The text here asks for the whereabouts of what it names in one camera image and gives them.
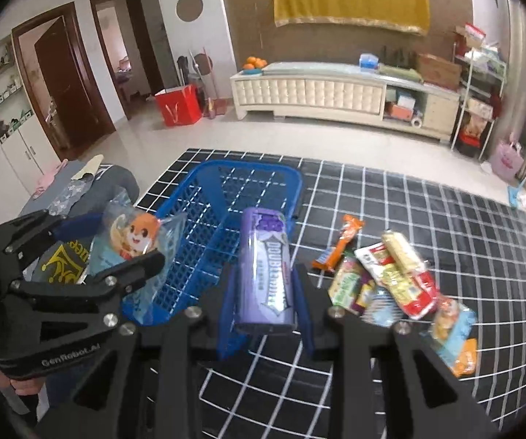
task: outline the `white floor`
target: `white floor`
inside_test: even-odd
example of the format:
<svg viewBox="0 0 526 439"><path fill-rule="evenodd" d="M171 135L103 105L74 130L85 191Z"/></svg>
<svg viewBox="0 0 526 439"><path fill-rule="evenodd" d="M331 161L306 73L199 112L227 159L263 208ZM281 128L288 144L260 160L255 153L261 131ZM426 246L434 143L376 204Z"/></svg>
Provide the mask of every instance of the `white floor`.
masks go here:
<svg viewBox="0 0 526 439"><path fill-rule="evenodd" d="M86 155L129 169L145 192L186 149L255 151L320 158L411 175L507 203L507 185L474 160L425 137L348 123L251 113L239 121L231 109L214 120L168 128L153 103L119 124Z"/></svg>

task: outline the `orange snack package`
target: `orange snack package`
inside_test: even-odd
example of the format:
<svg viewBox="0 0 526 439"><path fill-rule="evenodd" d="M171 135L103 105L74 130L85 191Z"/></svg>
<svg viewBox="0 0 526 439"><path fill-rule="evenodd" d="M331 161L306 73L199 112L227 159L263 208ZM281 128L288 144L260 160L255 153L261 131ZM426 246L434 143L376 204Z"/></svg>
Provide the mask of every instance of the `orange snack package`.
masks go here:
<svg viewBox="0 0 526 439"><path fill-rule="evenodd" d="M343 256L347 244L358 234L364 225L363 221L352 215L344 215L342 220L344 223L340 232L340 239L334 247L329 247L317 259L312 261L312 267L334 272L334 269Z"/></svg>
<svg viewBox="0 0 526 439"><path fill-rule="evenodd" d="M472 375L477 368L477 339L470 338L464 342L460 355L451 368L452 373L459 378L463 375Z"/></svg>

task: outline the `purple snack package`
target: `purple snack package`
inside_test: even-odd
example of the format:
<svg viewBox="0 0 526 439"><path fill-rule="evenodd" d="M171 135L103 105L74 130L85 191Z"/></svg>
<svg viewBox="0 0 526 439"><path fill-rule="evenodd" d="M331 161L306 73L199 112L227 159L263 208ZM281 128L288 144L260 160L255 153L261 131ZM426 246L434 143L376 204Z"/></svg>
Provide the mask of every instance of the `purple snack package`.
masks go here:
<svg viewBox="0 0 526 439"><path fill-rule="evenodd" d="M237 330L270 334L295 328L289 242L280 212L265 208L243 212L237 291Z"/></svg>

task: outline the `brown wall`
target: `brown wall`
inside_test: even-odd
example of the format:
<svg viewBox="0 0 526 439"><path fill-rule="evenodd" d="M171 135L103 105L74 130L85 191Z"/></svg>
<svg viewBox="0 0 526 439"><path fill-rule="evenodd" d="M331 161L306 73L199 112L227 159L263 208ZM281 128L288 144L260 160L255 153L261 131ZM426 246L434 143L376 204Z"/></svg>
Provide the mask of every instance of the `brown wall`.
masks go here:
<svg viewBox="0 0 526 439"><path fill-rule="evenodd" d="M362 52L380 55L396 49L430 52L450 59L453 30L472 21L472 0L430 0L426 37L345 25L287 25L276 28L273 0L224 0L237 65L250 55L273 61L358 63Z"/></svg>

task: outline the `white tufted cabinet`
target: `white tufted cabinet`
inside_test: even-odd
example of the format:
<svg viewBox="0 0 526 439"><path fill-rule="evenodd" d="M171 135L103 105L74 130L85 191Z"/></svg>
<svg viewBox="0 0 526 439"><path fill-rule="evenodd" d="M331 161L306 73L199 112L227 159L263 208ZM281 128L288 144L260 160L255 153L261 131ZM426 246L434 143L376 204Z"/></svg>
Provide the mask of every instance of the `white tufted cabinet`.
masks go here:
<svg viewBox="0 0 526 439"><path fill-rule="evenodd" d="M447 141L456 120L458 94L450 90L375 73L326 75L244 75L231 77L239 119L250 110L270 110L276 116L309 117L373 125L419 133ZM421 128L384 117L387 87L423 93Z"/></svg>

